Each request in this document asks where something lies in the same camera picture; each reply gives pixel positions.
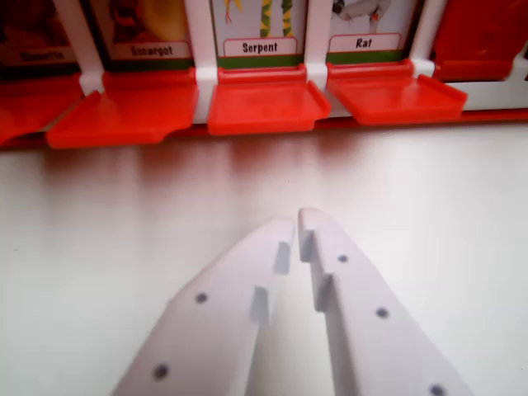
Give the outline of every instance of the red panel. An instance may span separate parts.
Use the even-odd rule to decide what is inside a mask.
[[[305,131],[330,114],[330,103],[306,69],[219,71],[211,102],[211,134],[263,134]]]
[[[507,77],[528,40],[526,0],[450,0],[434,43],[442,81]]]
[[[348,72],[328,65],[327,89],[365,125],[458,119],[467,94],[423,75],[413,78],[409,64],[357,65]]]
[[[82,97],[78,75],[0,85],[0,146],[42,131]]]
[[[49,130],[49,145],[152,144],[192,125],[198,99],[194,69],[107,74],[104,84],[104,93],[93,92]]]

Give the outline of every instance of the orange flap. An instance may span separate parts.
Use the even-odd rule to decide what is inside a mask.
[[[364,125],[417,124],[460,118],[467,94],[397,64],[328,65],[327,89]]]
[[[194,69],[107,73],[105,92],[93,92],[46,135],[57,149],[154,144],[192,125],[198,100]]]
[[[207,126],[210,134],[264,134],[312,130],[330,103],[306,69],[219,71]]]
[[[0,146],[41,132],[82,97],[78,75],[1,84]]]

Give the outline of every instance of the white plastic part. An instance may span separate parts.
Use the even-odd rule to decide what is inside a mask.
[[[307,79],[324,91],[327,86],[327,52],[332,21],[332,0],[311,0],[306,18],[304,65]]]
[[[414,77],[420,74],[431,77],[435,72],[435,64],[431,61],[431,51],[446,3],[447,0],[426,0],[423,5],[409,54],[409,59],[414,66]]]
[[[119,396],[243,396],[271,285],[290,269],[295,222],[273,219],[207,266],[168,303],[118,384]]]
[[[102,74],[105,69],[84,17],[81,3],[72,0],[54,0],[54,4],[82,71],[79,78],[82,93],[87,96],[93,91],[104,92]]]
[[[193,122],[207,123],[213,90],[218,84],[215,33],[209,0],[185,0],[192,54],[196,67],[196,85],[200,95]]]
[[[504,81],[451,82],[448,85],[468,93],[464,110],[522,109],[528,107],[528,42],[513,61]]]
[[[332,219],[301,210],[299,248],[326,316],[336,396],[472,394]]]
[[[328,118],[352,117],[351,112],[348,111],[345,105],[343,105],[341,101],[337,99],[330,91],[325,90],[324,94],[330,102],[330,105],[332,106],[332,111],[330,111],[330,115],[328,116]]]

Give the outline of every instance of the black dot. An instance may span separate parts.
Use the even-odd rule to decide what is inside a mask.
[[[164,364],[157,365],[152,375],[154,379],[157,381],[163,380],[168,375],[167,365],[164,365]]]
[[[389,316],[389,311],[385,308],[378,308],[376,309],[376,315],[378,315],[380,318],[385,319]]]
[[[196,295],[195,300],[198,304],[203,304],[208,298],[209,296],[206,293],[199,293]]]
[[[444,388],[442,388],[440,385],[432,385],[431,394],[434,396],[446,396]]]

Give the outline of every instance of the green stripe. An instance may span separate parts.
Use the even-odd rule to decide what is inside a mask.
[[[187,70],[195,65],[194,59],[166,60],[114,60],[110,72],[148,72],[151,70]]]
[[[261,29],[261,37],[268,37],[270,35],[270,24],[271,24],[271,2],[262,6],[261,23],[266,29]]]
[[[374,62],[396,62],[404,58],[403,51],[335,52],[327,54],[331,64],[367,64]]]
[[[78,73],[78,64],[32,64],[27,66],[0,67],[0,74],[6,80],[18,78],[55,77]]]
[[[297,66],[303,63],[304,55],[240,56],[218,58],[221,68],[274,68]]]

